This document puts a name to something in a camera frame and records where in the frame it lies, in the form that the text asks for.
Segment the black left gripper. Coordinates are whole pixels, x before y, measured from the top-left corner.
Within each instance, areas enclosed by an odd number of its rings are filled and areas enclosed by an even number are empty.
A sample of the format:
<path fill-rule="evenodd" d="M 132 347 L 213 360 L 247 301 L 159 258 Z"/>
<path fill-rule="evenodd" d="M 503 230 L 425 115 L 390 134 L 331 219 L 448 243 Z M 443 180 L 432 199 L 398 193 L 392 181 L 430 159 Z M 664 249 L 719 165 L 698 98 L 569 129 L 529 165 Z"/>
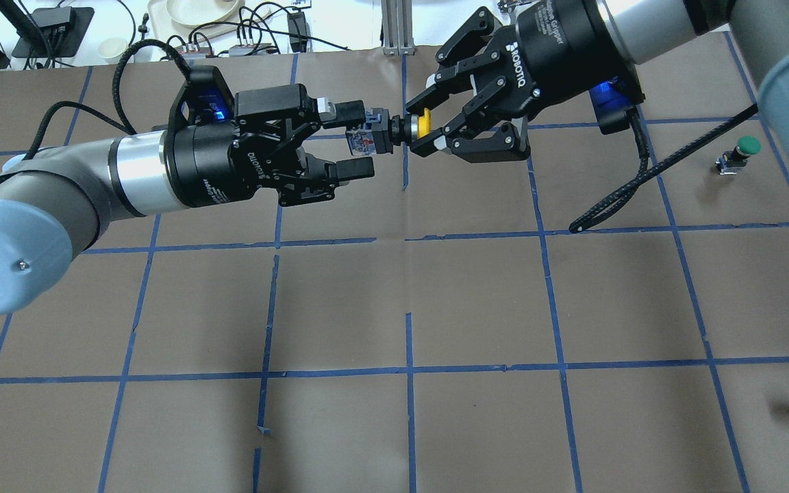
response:
<path fill-rule="evenodd" d="M 303 84 L 240 91 L 232 121 L 200 125 L 181 113 L 169 116 L 163 147 L 167 178 L 185 206 L 244 201 L 260 188 L 276 190 L 281 206 L 331 201 L 336 188 L 375 176 L 371 157 L 331 162 L 312 154 L 275 158 L 273 152 L 303 126 L 309 134 L 353 129 L 366 115 L 361 100 L 313 98 Z"/>

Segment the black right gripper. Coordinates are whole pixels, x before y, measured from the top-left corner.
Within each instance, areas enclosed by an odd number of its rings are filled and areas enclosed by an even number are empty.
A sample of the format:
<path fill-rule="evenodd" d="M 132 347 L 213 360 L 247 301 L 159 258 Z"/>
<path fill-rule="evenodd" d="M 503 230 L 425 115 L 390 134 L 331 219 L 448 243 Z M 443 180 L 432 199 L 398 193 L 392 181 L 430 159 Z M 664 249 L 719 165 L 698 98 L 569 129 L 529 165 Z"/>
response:
<path fill-rule="evenodd" d="M 535 118 L 605 82 L 630 104 L 645 100 L 595 1 L 540 1 L 513 25 L 479 8 L 439 48 L 436 62 L 407 115 L 424 116 L 455 94 L 471 97 L 447 124 L 410 137 L 410 152 L 423 158 L 445 152 L 470 163 L 528 160 L 530 143 L 513 118 Z"/>

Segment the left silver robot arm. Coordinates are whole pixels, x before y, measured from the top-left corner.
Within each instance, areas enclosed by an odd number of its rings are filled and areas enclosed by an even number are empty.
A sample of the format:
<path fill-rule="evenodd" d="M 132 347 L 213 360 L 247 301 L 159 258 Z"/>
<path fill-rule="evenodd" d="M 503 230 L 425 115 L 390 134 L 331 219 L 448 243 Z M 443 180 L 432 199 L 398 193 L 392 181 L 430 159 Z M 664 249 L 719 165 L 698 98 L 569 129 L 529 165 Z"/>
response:
<path fill-rule="evenodd" d="M 167 126 L 43 149 L 0 172 L 0 315 L 30 305 L 113 222 L 228 205 L 259 190 L 292 207 L 334 199 L 373 177 L 370 157 L 325 160 L 303 150 L 320 128 L 353 130 L 363 102 L 311 97 L 301 84 L 232 94 L 188 82 Z"/>

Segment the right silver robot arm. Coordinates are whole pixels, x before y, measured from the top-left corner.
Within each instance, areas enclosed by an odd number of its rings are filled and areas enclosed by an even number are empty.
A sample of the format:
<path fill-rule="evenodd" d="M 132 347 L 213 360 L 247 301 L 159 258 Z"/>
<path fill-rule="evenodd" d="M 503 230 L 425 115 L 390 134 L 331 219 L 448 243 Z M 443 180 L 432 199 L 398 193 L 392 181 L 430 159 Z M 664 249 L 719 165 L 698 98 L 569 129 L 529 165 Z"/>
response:
<path fill-rule="evenodd" d="M 536 1 L 508 25 L 480 8 L 439 48 L 438 70 L 408 102 L 408 146 L 423 157 L 525 159 L 520 122 L 605 84 L 642 103 L 636 66 L 721 26 L 789 160 L 789 1 Z"/>

